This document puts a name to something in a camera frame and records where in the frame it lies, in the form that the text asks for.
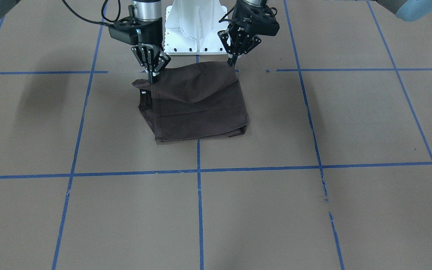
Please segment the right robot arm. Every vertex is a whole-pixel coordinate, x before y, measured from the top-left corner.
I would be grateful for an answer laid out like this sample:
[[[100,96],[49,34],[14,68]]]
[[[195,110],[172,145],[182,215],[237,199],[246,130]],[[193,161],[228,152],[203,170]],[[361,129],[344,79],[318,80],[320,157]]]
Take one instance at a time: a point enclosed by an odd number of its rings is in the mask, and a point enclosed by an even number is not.
[[[132,45],[132,53],[146,71],[149,82],[156,83],[171,60],[163,49],[161,1],[134,0],[128,10],[128,17],[110,25],[110,37]]]

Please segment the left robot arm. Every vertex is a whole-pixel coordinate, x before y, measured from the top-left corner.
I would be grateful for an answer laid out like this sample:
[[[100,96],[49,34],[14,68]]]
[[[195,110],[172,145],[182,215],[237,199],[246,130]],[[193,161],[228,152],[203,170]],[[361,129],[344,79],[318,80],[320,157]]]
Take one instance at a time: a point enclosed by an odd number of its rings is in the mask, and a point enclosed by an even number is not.
[[[261,44],[261,36],[276,36],[280,29],[277,13],[266,0],[237,0],[219,19],[219,23],[228,22],[227,29],[217,33],[228,54],[228,66],[235,66],[242,55]]]

